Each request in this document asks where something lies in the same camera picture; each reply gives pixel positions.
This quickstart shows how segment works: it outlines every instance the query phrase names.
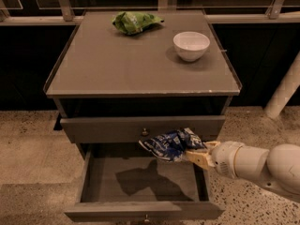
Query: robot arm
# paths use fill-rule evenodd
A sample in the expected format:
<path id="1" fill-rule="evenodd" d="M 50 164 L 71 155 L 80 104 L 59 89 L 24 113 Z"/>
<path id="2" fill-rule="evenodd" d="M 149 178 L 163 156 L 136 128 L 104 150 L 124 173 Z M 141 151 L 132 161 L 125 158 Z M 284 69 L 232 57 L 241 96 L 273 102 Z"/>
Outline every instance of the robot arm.
<path id="1" fill-rule="evenodd" d="M 243 178 L 300 203 L 300 146 L 282 144 L 268 150 L 241 142 L 223 142 L 212 149 L 217 173 Z"/>

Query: white bowl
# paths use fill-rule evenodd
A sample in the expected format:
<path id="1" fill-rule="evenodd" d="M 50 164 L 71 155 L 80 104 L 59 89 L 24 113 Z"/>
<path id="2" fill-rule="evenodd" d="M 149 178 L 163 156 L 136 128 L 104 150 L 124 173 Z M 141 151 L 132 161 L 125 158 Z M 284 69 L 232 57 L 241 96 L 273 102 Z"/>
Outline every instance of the white bowl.
<path id="1" fill-rule="evenodd" d="M 193 62 L 204 55 L 210 40 L 206 35 L 196 32 L 183 32 L 173 38 L 178 55 L 187 62 Z"/>

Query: green chip bag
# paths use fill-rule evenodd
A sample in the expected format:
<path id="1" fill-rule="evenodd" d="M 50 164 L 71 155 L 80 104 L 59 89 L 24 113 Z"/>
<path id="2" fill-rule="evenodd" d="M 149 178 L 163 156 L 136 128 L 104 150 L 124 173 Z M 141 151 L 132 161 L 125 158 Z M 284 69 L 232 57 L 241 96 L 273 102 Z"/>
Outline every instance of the green chip bag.
<path id="1" fill-rule="evenodd" d="M 126 35 L 139 34 L 152 24 L 163 22 L 162 19 L 153 14 L 130 11 L 119 12 L 112 20 L 112 24 L 116 29 Z"/>

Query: white pipe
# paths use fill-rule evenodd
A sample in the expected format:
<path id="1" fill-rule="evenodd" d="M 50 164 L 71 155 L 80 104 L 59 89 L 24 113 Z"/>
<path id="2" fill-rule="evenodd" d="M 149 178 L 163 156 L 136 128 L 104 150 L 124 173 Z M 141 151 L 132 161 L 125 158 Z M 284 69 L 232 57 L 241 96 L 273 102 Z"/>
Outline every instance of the white pipe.
<path id="1" fill-rule="evenodd" d="M 294 92 L 300 85 L 300 52 L 295 57 L 287 74 L 282 79 L 276 92 L 269 100 L 264 111 L 270 118 L 280 115 Z"/>

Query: concrete floor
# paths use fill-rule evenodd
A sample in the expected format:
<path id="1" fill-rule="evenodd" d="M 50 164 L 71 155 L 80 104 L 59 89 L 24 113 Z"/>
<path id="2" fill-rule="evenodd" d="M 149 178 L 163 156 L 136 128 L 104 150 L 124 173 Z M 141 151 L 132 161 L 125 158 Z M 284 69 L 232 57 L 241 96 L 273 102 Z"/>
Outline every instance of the concrete floor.
<path id="1" fill-rule="evenodd" d="M 74 204 L 83 160 L 64 131 L 53 131 L 56 117 L 56 111 L 0 112 L 1 225 L 74 224 L 63 212 Z M 299 131 L 300 107 L 286 108 L 276 120 L 266 117 L 260 107 L 230 108 L 218 139 L 272 148 L 281 143 L 300 145 Z M 213 202 L 225 207 L 217 220 L 156 224 L 300 224 L 299 203 L 244 180 L 233 181 L 214 171 L 210 176 Z"/>

